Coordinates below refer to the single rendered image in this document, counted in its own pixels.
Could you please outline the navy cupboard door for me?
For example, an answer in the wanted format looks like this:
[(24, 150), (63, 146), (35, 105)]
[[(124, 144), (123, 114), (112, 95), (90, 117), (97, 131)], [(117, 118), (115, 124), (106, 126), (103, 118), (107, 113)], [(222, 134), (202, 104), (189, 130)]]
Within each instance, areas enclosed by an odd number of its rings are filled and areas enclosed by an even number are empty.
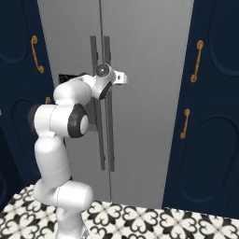
[[(191, 83), (200, 39), (200, 67)], [(194, 0), (180, 96), (239, 99), (239, 0)]]
[(36, 0), (0, 0), (0, 90), (14, 96), (53, 94)]
[[(185, 109), (190, 109), (185, 139)], [(164, 207), (223, 216), (239, 179), (239, 100), (179, 100)]]
[(0, 210), (40, 178), (34, 152), (37, 134), (28, 123), (28, 113), (34, 105), (45, 104), (47, 97), (54, 102), (52, 94), (0, 96)]

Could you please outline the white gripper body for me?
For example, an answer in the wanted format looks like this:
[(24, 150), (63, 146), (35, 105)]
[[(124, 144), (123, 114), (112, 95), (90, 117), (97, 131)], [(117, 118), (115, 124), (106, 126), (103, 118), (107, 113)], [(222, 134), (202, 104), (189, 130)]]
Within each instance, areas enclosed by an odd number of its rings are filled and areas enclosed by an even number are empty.
[(113, 81), (114, 85), (125, 85), (128, 83), (128, 77), (125, 73), (116, 71), (115, 72), (116, 78)]

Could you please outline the plain grey fridge door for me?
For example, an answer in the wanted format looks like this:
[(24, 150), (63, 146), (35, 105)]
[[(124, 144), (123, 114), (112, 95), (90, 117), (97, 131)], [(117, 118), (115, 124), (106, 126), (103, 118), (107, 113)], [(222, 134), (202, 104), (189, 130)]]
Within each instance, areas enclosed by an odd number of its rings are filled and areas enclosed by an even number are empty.
[(111, 65), (128, 77), (112, 89), (112, 201), (160, 208), (194, 0), (103, 0)]

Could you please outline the grey fridge door with dispenser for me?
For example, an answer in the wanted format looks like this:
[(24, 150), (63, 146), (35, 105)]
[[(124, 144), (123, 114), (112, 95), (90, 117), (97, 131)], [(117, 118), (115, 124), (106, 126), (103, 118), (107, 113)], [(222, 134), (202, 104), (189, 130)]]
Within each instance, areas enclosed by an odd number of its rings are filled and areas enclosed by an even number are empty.
[[(52, 80), (59, 83), (59, 75), (93, 75), (90, 36), (96, 35), (98, 63), (101, 60), (101, 28), (99, 0), (37, 0), (49, 55)], [(109, 202), (110, 182), (104, 119), (101, 103), (105, 170), (101, 170), (98, 133), (95, 125), (94, 104), (86, 106), (90, 116), (87, 133), (77, 139), (67, 138), (65, 144), (75, 181), (92, 187), (94, 198)]]

